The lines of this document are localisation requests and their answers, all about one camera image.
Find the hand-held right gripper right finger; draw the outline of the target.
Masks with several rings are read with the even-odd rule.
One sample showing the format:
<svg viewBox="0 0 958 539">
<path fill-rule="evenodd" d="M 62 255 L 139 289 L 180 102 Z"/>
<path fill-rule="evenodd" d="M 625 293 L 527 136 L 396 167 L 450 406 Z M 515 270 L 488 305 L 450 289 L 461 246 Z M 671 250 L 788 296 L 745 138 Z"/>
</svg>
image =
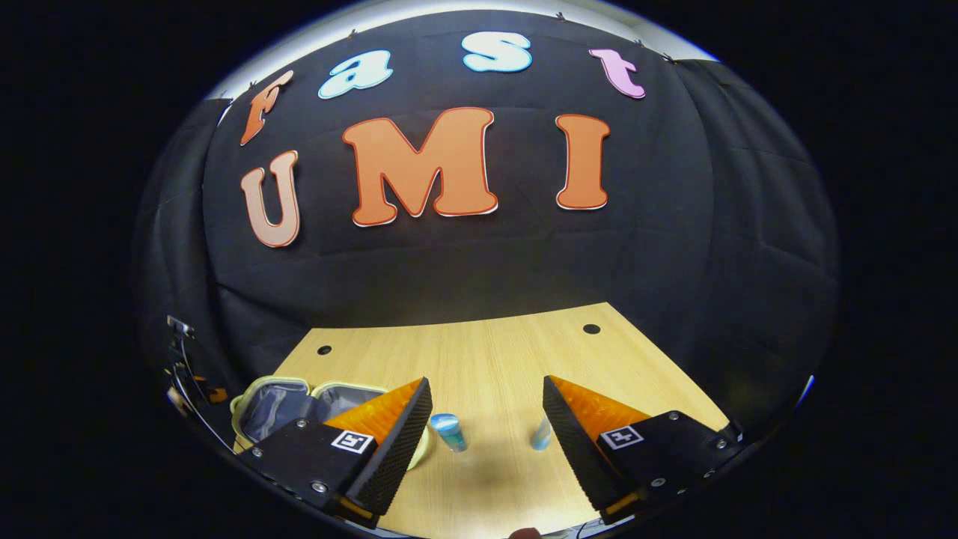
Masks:
<svg viewBox="0 0 958 539">
<path fill-rule="evenodd" d="M 606 525 L 644 517 L 719 476 L 739 437 L 678 410 L 650 415 L 547 375 L 542 406 L 576 480 Z"/>
</svg>

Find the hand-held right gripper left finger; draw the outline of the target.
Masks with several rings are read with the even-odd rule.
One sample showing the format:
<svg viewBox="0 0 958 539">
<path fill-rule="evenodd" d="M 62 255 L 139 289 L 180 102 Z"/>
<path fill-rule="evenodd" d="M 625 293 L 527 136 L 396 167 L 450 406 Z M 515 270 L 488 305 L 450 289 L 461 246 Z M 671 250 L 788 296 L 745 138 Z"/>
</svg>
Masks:
<svg viewBox="0 0 958 539">
<path fill-rule="evenodd" d="M 239 461 L 329 517 L 372 529 L 389 511 L 433 407 L 427 378 L 335 413 L 340 400 L 260 400 Z"/>
</svg>

